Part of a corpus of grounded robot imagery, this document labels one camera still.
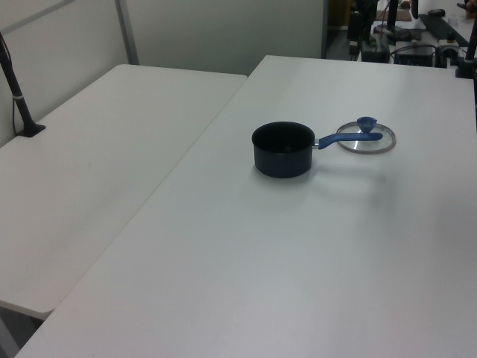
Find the person's hand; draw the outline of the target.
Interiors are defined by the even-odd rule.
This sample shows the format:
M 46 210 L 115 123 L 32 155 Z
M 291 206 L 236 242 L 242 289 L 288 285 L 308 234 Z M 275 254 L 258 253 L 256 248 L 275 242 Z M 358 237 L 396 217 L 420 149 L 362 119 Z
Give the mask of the person's hand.
M 457 6 L 465 11 L 465 16 L 467 19 L 476 18 L 477 7 L 474 1 L 468 1 L 467 3 L 457 3 Z

